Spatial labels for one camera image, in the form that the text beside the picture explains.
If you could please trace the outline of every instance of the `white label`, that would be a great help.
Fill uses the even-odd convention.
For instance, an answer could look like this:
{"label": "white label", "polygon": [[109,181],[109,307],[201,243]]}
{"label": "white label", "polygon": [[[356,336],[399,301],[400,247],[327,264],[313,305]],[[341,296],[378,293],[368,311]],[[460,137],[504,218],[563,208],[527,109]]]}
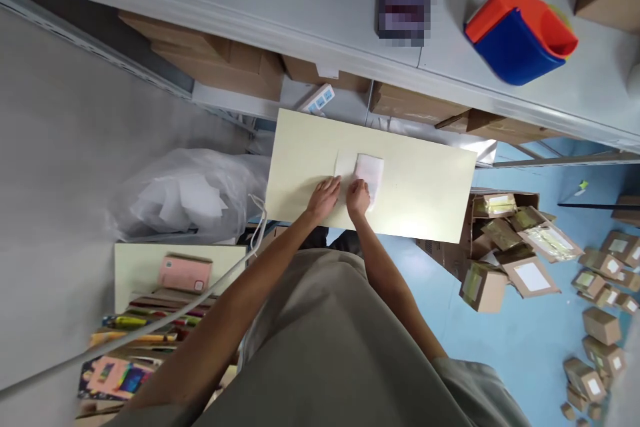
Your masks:
{"label": "white label", "polygon": [[615,260],[609,260],[607,264],[607,270],[609,270],[612,274],[615,274],[618,270],[620,270],[620,266]]}
{"label": "white label", "polygon": [[613,240],[613,242],[611,242],[611,247],[609,247],[609,250],[611,252],[624,252],[627,248],[628,243],[629,242],[627,242],[626,240],[615,239]]}
{"label": "white label", "polygon": [[538,290],[551,288],[551,285],[549,285],[545,276],[533,262],[516,267],[514,270],[530,292],[537,292]]}
{"label": "white label", "polygon": [[337,79],[340,76],[340,70],[327,67],[325,65],[315,64],[316,70],[318,70],[318,77]]}
{"label": "white label", "polygon": [[618,298],[618,293],[617,292],[611,292],[609,294],[609,298],[607,299],[607,303],[609,305],[613,305],[613,302],[615,302],[615,299]]}
{"label": "white label", "polygon": [[577,278],[575,283],[576,284],[580,284],[580,285],[585,286],[585,287],[589,287],[591,285],[591,282],[593,282],[594,278],[595,278],[595,276],[593,274],[588,274],[587,272],[583,272]]}
{"label": "white label", "polygon": [[589,386],[589,390],[593,395],[600,395],[600,386],[598,385],[598,381],[596,379],[591,379],[587,382],[587,385]]}

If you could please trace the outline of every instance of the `plastic bag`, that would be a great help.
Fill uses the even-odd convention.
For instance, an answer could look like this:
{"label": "plastic bag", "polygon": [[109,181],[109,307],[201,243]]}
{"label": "plastic bag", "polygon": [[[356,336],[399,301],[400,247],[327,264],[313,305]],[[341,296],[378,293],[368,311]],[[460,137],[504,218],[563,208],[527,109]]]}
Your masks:
{"label": "plastic bag", "polygon": [[237,238],[260,213],[271,158],[177,149],[127,180],[107,206],[124,242],[212,244]]}

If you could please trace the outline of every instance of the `small cardboard box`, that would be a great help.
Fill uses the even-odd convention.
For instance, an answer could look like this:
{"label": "small cardboard box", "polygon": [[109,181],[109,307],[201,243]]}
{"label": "small cardboard box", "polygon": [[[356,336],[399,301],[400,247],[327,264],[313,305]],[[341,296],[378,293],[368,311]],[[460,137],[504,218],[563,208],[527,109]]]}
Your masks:
{"label": "small cardboard box", "polygon": [[613,345],[622,338],[618,319],[598,307],[585,310],[582,320],[587,333],[605,345]]}
{"label": "small cardboard box", "polygon": [[522,238],[513,231],[504,219],[492,220],[482,227],[482,232],[487,234],[500,250],[509,250],[522,242]]}
{"label": "small cardboard box", "polygon": [[507,288],[507,275],[491,264],[469,260],[459,295],[477,312],[497,313]]}
{"label": "small cardboard box", "polygon": [[560,293],[531,247],[521,244],[494,255],[522,298]]}
{"label": "small cardboard box", "polygon": [[606,346],[595,338],[586,336],[582,339],[582,346],[587,358],[611,377],[620,375],[627,367],[624,351],[615,344]]}
{"label": "small cardboard box", "polygon": [[573,357],[566,360],[563,366],[569,383],[589,401],[599,402],[606,397],[607,393],[598,373],[582,360]]}
{"label": "small cardboard box", "polygon": [[575,411],[573,410],[573,407],[571,407],[570,403],[565,402],[564,404],[562,404],[560,406],[560,410],[562,411],[562,415],[564,415],[567,420],[575,420]]}
{"label": "small cardboard box", "polygon": [[338,70],[336,70],[338,74],[337,78],[335,78],[335,76],[321,77],[320,73],[322,72],[319,72],[318,66],[306,60],[300,60],[287,55],[283,55],[282,60],[285,62],[287,73],[293,81],[312,83],[314,85],[324,85],[328,83],[335,89],[351,90],[360,93],[368,91],[371,85],[371,80],[369,79]]}
{"label": "small cardboard box", "polygon": [[478,195],[473,199],[474,218],[511,217],[517,207],[512,193]]}
{"label": "small cardboard box", "polygon": [[629,267],[640,267],[640,237],[612,230],[600,250],[611,254]]}
{"label": "small cardboard box", "polygon": [[583,250],[534,207],[524,207],[509,219],[515,231],[552,264],[572,260]]}
{"label": "small cardboard box", "polygon": [[590,419],[600,420],[602,418],[602,406],[600,404],[591,404],[587,409],[587,415]]}
{"label": "small cardboard box", "polygon": [[631,315],[638,310],[638,302],[629,294],[619,294],[615,299],[615,306]]}
{"label": "small cardboard box", "polygon": [[578,262],[611,279],[615,279],[618,272],[625,267],[622,261],[607,252],[600,252],[591,248],[585,249],[585,254],[578,259]]}
{"label": "small cardboard box", "polygon": [[595,298],[605,286],[605,280],[591,270],[581,270],[571,281],[571,285],[583,294]]}
{"label": "small cardboard box", "polygon": [[622,269],[616,275],[615,279],[611,279],[611,283],[627,288],[632,292],[640,291],[640,275],[629,269]]}
{"label": "small cardboard box", "polygon": [[153,42],[151,49],[203,85],[280,101],[285,70],[274,52],[234,41],[226,62],[170,43]]}
{"label": "small cardboard box", "polygon": [[572,406],[578,409],[578,412],[586,411],[589,405],[589,399],[584,397],[584,395],[574,389],[571,385],[567,386],[567,400]]}
{"label": "small cardboard box", "polygon": [[375,82],[371,97],[371,113],[435,125],[469,110],[469,107],[422,93]]}

